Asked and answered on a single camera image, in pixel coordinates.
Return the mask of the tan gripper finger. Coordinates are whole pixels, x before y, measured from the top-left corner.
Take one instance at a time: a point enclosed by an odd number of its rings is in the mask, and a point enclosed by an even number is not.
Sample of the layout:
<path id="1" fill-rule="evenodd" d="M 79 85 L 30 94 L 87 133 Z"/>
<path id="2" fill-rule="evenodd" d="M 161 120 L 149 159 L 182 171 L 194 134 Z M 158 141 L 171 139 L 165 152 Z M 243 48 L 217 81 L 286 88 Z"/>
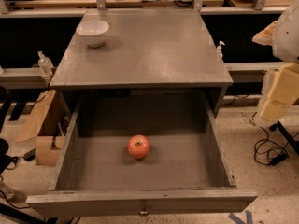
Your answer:
<path id="1" fill-rule="evenodd" d="M 266 93 L 260 117 L 278 120 L 299 100 L 299 64 L 285 63 L 274 72 L 273 81 Z"/>
<path id="2" fill-rule="evenodd" d="M 263 46 L 271 46 L 273 43 L 273 35 L 276 25 L 277 21 L 273 21 L 271 24 L 261 30 L 261 32 L 257 33 L 252 38 L 252 41 Z"/>

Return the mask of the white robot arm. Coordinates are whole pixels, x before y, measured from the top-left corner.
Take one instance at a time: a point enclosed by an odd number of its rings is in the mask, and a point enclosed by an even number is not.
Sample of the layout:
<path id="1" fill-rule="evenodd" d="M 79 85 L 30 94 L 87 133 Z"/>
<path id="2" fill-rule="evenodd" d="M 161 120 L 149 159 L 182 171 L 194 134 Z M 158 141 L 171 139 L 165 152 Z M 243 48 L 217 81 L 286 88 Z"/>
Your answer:
<path id="1" fill-rule="evenodd" d="M 263 83 L 259 116 L 280 119 L 299 99 L 299 0 L 294 0 L 280 17 L 256 34 L 252 41 L 272 47 L 284 64 L 274 73 L 271 85 Z"/>

